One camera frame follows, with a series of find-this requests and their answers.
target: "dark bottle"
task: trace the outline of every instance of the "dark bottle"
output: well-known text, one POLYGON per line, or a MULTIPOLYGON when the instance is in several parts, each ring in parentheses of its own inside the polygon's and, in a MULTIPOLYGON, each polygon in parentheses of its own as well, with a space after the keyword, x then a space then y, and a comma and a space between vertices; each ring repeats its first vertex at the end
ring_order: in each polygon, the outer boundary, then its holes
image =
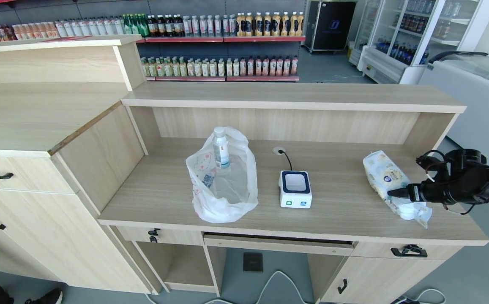
POLYGON ((395 58, 398 51, 399 51, 399 42, 395 41, 395 44, 393 44, 393 48, 391 49, 391 54, 389 54, 389 56, 395 58))
POLYGON ((161 37, 167 37, 167 32, 165 31, 165 19, 163 15, 158 15, 158 31, 161 37))

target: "gray floor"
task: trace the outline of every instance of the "gray floor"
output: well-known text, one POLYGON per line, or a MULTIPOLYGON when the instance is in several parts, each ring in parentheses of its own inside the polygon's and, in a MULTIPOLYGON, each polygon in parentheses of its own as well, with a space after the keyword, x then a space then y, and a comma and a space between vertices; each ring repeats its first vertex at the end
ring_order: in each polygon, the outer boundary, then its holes
MULTIPOLYGON (((361 77, 361 73, 347 62, 344 53, 334 56, 321 53, 310 55, 305 49, 301 49, 299 74, 303 82, 373 83, 368 77, 361 77)), ((455 148, 457 147, 449 140, 444 140, 439 150, 448 152, 455 148)), ((477 206, 470 215, 489 236, 489 204, 477 206)), ((304 255, 263 252, 265 269, 262 274, 256 274, 242 272, 242 252, 242 250, 230 250, 227 254, 221 295, 223 299, 236 304, 256 302, 263 285, 270 275, 279 269, 295 281, 304 300, 312 302, 310 275, 304 255)), ((141 294, 69 287, 62 283, 4 273, 0 273, 0 283, 16 298, 16 303, 22 303, 27 298, 38 298, 57 285, 60 285, 65 292, 63 304, 149 303, 141 294)), ((449 304, 489 304, 489 244, 485 247, 460 250, 407 294, 416 296, 421 290, 429 287, 440 289, 445 293, 449 304)), ((152 298, 158 304, 202 304, 215 299, 216 295, 175 290, 152 298)), ((424 300, 437 302, 441 299, 431 295, 425 296, 424 300)), ((302 304, 291 283, 281 275, 273 278, 260 303, 302 304)))

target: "wet wipes package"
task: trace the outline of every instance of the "wet wipes package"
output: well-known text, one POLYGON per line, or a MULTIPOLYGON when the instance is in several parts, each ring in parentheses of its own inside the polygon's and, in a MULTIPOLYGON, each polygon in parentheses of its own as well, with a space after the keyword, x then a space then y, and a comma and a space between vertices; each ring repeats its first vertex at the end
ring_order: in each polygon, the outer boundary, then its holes
POLYGON ((410 180, 385 152, 369 154, 363 159, 363 165, 368 182, 393 212, 405 220, 416 220, 423 227, 428 227, 432 209, 426 206, 426 202, 412 202, 407 198, 395 198, 387 194, 391 190, 406 187, 410 180))

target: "plastic bag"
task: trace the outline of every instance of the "plastic bag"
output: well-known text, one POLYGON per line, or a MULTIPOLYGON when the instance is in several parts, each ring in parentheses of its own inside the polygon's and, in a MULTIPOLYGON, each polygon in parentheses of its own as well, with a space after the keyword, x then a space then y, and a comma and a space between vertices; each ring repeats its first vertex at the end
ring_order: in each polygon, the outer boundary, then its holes
POLYGON ((410 180, 385 152, 369 154, 363 159, 363 165, 368 182, 393 212, 405 220, 416 220, 423 227, 428 227, 432 209, 426 206, 426 202, 412 202, 408 198, 395 198, 387 194, 406 187, 410 180))
POLYGON ((212 139, 186 159, 193 185, 192 203, 197 215, 210 223, 231 223, 257 204, 256 158, 248 148, 248 139, 240 131, 226 127, 229 141, 230 172, 217 174, 212 139))

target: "robotic arm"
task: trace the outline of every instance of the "robotic arm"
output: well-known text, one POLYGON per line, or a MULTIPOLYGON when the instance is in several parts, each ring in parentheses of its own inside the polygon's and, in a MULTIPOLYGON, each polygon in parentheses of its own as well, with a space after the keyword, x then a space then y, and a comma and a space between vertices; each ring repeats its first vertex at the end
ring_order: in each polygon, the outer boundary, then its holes
POLYGON ((489 202, 489 166, 486 157, 478 150, 459 149, 443 154, 437 150, 428 151, 416 159, 419 166, 436 171, 421 183, 409 184, 405 188, 391 190, 389 195, 409 198, 412 202, 435 202, 447 205, 466 203, 471 205, 489 202), (443 160, 428 156, 437 152, 443 160))

